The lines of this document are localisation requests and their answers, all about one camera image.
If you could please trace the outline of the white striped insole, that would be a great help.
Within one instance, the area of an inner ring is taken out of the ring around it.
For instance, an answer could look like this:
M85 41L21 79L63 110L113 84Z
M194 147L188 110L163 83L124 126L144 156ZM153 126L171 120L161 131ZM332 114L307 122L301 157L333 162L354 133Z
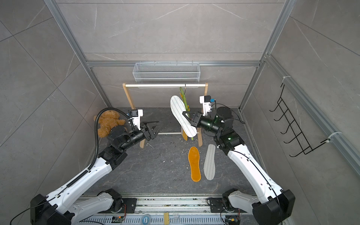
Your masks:
M186 111L183 101L178 96L172 96L170 99L170 108L172 114L186 133L188 137L195 137L197 135L197 129L191 126L187 120L188 116L182 113Z
M209 144L206 152L205 162L204 162L204 175L207 180L211 181L215 177L216 167L215 167L215 151L216 146Z

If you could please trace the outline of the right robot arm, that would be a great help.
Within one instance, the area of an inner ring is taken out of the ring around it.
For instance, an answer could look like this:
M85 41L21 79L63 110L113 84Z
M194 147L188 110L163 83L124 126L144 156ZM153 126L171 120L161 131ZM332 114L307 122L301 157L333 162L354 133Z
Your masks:
M227 210L248 212L260 225L279 225L291 216L294 194L290 190L283 190L254 160L243 139L233 130L235 118L230 108L219 107L212 118L184 109L176 110L173 114L188 136L196 134L197 128L213 133L217 147L237 165L254 189L254 196L237 189L224 193L222 200Z

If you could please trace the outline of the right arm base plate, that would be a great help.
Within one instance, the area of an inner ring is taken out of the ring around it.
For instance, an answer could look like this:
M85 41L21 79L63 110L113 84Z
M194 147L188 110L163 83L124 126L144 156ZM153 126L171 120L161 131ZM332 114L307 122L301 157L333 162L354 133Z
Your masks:
M230 202L223 197L208 197L207 204L210 206L212 213L228 212L228 213L245 213L244 210L234 208Z

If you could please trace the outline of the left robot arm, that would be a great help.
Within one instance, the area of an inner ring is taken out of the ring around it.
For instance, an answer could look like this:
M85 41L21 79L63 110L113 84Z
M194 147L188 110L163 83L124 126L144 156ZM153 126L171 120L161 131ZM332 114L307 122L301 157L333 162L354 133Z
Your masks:
M131 130L127 131L122 123L115 122L115 126L107 127L104 123L105 114L122 114L130 123ZM44 196L38 194L32 198L30 207L30 221L33 225L74 225L92 215L107 211L120 210L122 195L115 190L108 189L99 196L76 204L76 200L101 178L113 171L127 157L127 149L142 140L153 140L158 135L157 121L134 122L140 118L133 111L124 113L116 108L104 108L95 116L95 152L90 165L83 169L55 191Z

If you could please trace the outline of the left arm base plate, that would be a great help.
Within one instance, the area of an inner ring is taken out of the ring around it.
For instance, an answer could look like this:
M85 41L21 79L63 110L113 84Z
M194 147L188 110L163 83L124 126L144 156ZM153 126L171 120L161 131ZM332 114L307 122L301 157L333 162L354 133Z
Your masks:
M121 200L117 199L113 202L110 211L112 213L135 213L136 206L136 198L122 198Z

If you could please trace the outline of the orange fuzzy insole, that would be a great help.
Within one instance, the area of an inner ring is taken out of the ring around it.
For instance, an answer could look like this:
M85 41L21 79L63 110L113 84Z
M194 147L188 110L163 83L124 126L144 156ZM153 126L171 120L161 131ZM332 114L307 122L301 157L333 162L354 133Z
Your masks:
M191 170L191 179L194 182L201 180L200 172L200 153L197 147L191 147L188 152L188 161Z

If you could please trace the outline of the green clip hanger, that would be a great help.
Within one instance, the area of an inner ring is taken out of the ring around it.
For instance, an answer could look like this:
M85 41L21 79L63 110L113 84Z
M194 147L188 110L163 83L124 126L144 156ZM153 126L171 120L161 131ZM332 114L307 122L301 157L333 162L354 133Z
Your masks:
M183 103L184 103L185 109L186 109L187 111L189 111L189 106L188 106L188 104L187 104L185 92L186 92L186 87L185 87L184 89L183 89L182 87L180 87L180 95L181 95L182 101L183 101Z

